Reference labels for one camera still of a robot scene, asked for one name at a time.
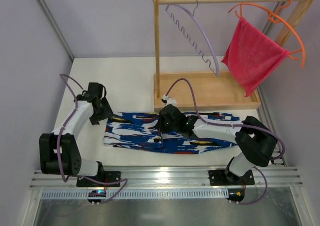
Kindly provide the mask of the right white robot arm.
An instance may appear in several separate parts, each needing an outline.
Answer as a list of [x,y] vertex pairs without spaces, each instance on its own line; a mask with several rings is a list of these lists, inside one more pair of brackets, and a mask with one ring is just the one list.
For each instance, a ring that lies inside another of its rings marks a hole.
[[248,116],[242,122],[214,121],[204,119],[200,114],[186,116],[172,104],[160,110],[156,129],[161,133],[177,132],[189,139],[237,145],[241,153],[233,157],[224,170],[231,185],[242,183],[244,175],[253,167],[268,166],[278,142],[276,136],[255,117]]

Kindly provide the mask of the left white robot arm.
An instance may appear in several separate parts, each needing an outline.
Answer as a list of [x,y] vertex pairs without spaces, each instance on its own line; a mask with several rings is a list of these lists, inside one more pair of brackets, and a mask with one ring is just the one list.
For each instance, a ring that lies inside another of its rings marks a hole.
[[87,90],[75,97],[74,109],[64,123],[51,133],[39,138],[40,168],[44,174],[95,177],[102,170],[98,161],[82,158],[77,138],[87,121],[99,125],[112,117],[113,111],[106,98],[106,88],[90,82]]

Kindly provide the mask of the blue patterned trousers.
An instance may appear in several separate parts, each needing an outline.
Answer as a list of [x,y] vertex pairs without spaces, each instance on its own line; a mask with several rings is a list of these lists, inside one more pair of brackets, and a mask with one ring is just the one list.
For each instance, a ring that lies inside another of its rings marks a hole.
[[221,139],[185,138],[175,131],[160,133],[153,128],[158,117],[157,113],[118,112],[107,120],[103,144],[169,154],[199,154],[236,146]]

